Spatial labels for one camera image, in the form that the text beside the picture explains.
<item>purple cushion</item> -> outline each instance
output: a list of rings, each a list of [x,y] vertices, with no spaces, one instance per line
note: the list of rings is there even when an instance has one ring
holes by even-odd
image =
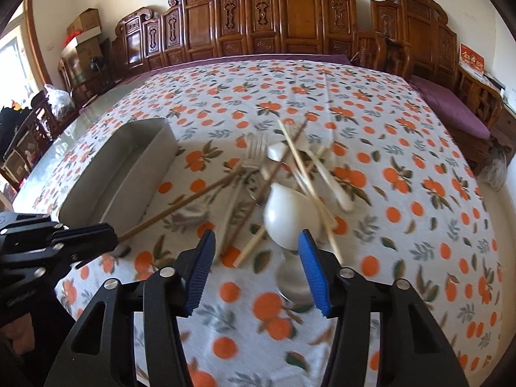
[[[410,85],[421,94],[444,126],[483,140],[491,136],[486,125],[451,90],[417,76],[410,78]]]

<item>window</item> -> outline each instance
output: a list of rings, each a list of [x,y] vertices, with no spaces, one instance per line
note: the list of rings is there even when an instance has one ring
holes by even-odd
[[[39,91],[25,51],[23,4],[20,5],[5,32],[0,36],[0,108],[12,100],[28,105]]]

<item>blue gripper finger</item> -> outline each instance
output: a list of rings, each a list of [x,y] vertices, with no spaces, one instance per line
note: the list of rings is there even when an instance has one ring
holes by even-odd
[[[192,267],[190,267],[187,275],[184,275],[186,291],[185,309],[189,316],[199,306],[214,255],[215,233],[211,230],[206,230],[195,249]]]
[[[324,317],[328,317],[331,312],[330,289],[327,272],[325,272],[320,260],[320,255],[328,252],[319,250],[308,230],[299,234],[298,250],[315,306],[321,310]],[[336,259],[335,261],[338,269],[339,262]]]

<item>metal screw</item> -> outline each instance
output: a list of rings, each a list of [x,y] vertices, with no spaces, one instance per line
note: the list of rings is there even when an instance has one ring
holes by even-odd
[[[106,289],[116,288],[117,285],[118,285],[118,281],[116,279],[108,279],[106,282],[104,282],[104,288],[106,288]]]
[[[175,269],[174,268],[163,268],[161,271],[159,271],[159,276],[162,276],[163,278],[170,278],[171,276],[175,275]]]
[[[43,276],[46,272],[46,269],[45,268],[38,268],[34,271],[34,276],[36,278],[39,278],[40,276]]]
[[[350,268],[342,268],[339,275],[342,276],[342,278],[350,279],[354,277],[354,270]]]
[[[407,289],[410,288],[410,282],[407,281],[406,279],[398,279],[396,281],[396,286],[399,288],[399,289],[403,289],[404,291],[406,291]]]

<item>white ceramic spoon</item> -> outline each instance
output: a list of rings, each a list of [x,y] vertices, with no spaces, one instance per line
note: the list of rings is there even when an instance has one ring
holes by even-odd
[[[340,208],[350,213],[353,211],[353,202],[349,195],[342,189],[339,183],[335,180],[335,178],[331,175],[326,167],[321,163],[321,161],[317,158],[317,156],[310,151],[310,147],[308,144],[308,140],[302,134],[298,138],[298,142],[296,142],[296,147],[300,151],[304,151],[313,161],[315,167],[319,171],[319,174],[323,178],[324,182],[328,185],[330,190],[334,193],[337,202],[339,203]],[[285,151],[288,150],[288,146],[282,142],[275,143],[267,147],[267,156],[274,161],[280,161]]]

